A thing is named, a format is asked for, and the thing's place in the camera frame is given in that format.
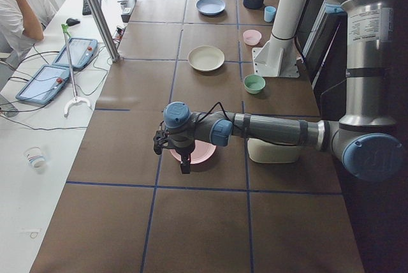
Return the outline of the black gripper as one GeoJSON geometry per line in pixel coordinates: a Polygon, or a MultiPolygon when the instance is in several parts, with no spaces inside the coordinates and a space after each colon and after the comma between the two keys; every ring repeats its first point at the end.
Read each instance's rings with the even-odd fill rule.
{"type": "Polygon", "coordinates": [[[182,174],[191,173],[191,153],[194,151],[194,140],[174,140],[169,141],[171,149],[181,155],[180,169],[182,174]]]}

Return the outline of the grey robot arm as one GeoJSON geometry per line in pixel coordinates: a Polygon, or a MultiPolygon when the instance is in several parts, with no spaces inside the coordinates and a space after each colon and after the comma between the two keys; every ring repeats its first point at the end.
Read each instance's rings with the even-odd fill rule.
{"type": "Polygon", "coordinates": [[[326,0],[327,13],[347,15],[346,112],[339,121],[307,122],[223,110],[205,114],[182,102],[164,108],[154,152],[173,149],[182,173],[191,171],[196,141],[226,146],[231,136],[260,140],[261,153],[272,158],[279,147],[313,146],[339,159],[355,177],[379,182],[397,173],[405,150],[393,135],[388,114],[386,75],[398,0],[326,0]]]}

